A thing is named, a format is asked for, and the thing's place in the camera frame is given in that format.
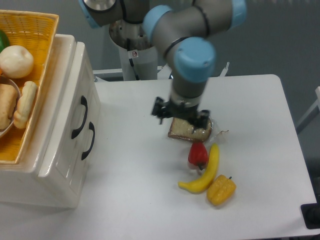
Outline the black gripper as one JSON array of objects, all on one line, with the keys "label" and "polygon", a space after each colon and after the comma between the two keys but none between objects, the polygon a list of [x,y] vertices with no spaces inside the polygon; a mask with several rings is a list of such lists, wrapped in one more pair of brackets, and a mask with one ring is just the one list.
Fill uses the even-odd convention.
[{"label": "black gripper", "polygon": [[204,134],[208,126],[210,111],[207,109],[198,110],[199,105],[192,105],[186,101],[174,103],[171,99],[164,101],[161,97],[156,97],[151,111],[151,115],[157,117],[162,125],[164,119],[178,118],[188,121],[196,128],[197,134]]}]

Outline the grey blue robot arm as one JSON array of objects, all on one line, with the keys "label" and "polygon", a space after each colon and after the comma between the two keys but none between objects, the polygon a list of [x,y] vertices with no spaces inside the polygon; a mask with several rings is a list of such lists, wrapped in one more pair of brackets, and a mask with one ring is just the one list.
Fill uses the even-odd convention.
[{"label": "grey blue robot arm", "polygon": [[140,51],[155,48],[173,76],[169,100],[157,97],[152,115],[178,118],[195,129],[206,129],[209,110],[198,110],[208,78],[216,65],[216,51],[207,37],[244,23],[244,0],[194,0],[174,11],[147,0],[81,0],[79,5],[92,28],[109,26],[112,41],[127,51],[134,77],[142,78],[136,59]]}]

